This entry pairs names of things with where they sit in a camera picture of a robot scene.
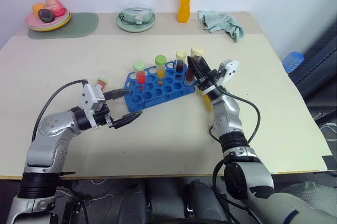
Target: cloth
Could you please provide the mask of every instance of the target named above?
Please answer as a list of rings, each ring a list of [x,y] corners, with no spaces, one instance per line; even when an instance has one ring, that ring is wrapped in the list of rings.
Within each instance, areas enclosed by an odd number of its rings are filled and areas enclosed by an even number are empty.
[[[198,19],[200,23],[205,23],[205,30],[210,33],[224,30],[229,33],[235,42],[240,41],[243,36],[243,28],[238,21],[227,13],[217,13],[214,11],[198,11]]]

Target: table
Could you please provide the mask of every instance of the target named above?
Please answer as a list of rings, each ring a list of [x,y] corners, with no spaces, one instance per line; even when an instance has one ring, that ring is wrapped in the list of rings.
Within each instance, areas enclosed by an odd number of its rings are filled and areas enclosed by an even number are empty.
[[[159,13],[145,33],[127,33],[114,23],[116,14],[99,14],[93,35],[83,38],[31,40],[21,28],[0,51],[0,178],[22,175],[35,120],[46,100],[61,85],[98,76],[109,79],[107,90],[123,87],[132,62],[154,65],[159,54],[175,59],[175,51],[205,48],[210,68],[232,59],[240,62],[225,87],[259,107],[261,125],[251,146],[271,173],[326,170],[328,145],[311,118],[295,85],[258,23],[247,13],[232,13],[245,29],[235,43],[222,31],[208,33],[192,14],[180,24],[175,14]],[[81,85],[60,93],[45,115],[80,104]],[[124,99],[108,101],[112,116],[128,113]],[[248,138],[255,111],[240,102],[240,119]],[[132,124],[118,130],[107,126],[87,130],[69,146],[64,171],[71,178],[209,175],[222,157],[208,135],[213,113],[199,91],[145,109]]]

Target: test tube cap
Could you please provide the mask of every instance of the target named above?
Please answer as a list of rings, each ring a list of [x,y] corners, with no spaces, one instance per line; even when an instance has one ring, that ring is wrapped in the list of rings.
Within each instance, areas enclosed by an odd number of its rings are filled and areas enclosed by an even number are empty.
[[[145,69],[145,64],[143,61],[135,61],[132,64],[133,70],[138,72],[138,71],[143,71]]]
[[[155,58],[155,63],[157,65],[165,65],[166,63],[166,57],[164,55],[157,55]]]
[[[202,47],[194,46],[191,48],[191,56],[203,56],[205,53],[205,49]]]
[[[177,50],[175,53],[175,56],[177,57],[177,60],[185,60],[187,57],[187,52],[183,49]]]

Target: yellow plate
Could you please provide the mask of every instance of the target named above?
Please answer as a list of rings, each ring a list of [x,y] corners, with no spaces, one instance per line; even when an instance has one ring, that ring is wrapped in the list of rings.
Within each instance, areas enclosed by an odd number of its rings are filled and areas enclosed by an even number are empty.
[[[28,28],[29,28],[29,29],[32,29],[32,30],[34,30],[34,31],[37,31],[37,32],[48,32],[48,31],[56,30],[56,29],[58,29],[58,28],[64,26],[66,23],[68,23],[69,20],[70,20],[70,18],[71,18],[71,16],[72,16],[72,14],[69,13],[69,18],[67,18],[66,21],[60,23],[60,25],[56,25],[56,26],[53,26],[53,27],[50,27],[50,28],[46,28],[46,29],[34,29],[34,28],[32,28],[32,27],[28,27]]]

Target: green placemat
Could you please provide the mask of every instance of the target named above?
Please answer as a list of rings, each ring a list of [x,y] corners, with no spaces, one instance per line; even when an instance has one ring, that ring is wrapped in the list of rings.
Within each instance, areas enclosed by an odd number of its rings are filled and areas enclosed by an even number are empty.
[[[28,30],[28,37],[34,40],[48,38],[78,38],[92,34],[98,26],[98,16],[95,13],[72,13],[70,21],[59,29],[49,32],[37,32]]]

